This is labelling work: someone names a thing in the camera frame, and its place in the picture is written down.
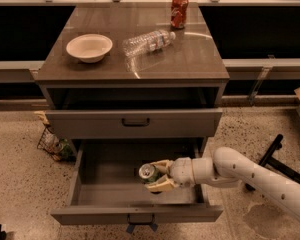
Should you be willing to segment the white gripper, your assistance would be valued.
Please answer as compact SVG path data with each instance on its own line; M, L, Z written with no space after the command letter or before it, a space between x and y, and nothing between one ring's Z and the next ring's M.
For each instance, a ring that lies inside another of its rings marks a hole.
M147 183L145 187L151 193L171 191L179 187L191 187L195 184L192 160L190 158L178 158L173 160L160 160L152 162L164 175L153 183Z

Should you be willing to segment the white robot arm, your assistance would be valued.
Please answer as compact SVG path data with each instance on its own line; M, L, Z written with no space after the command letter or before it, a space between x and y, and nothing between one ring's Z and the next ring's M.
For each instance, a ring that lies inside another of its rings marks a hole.
M300 222L300 184L229 147L218 148L211 157L146 163L140 167L139 177L152 193L199 184L230 188L241 180Z

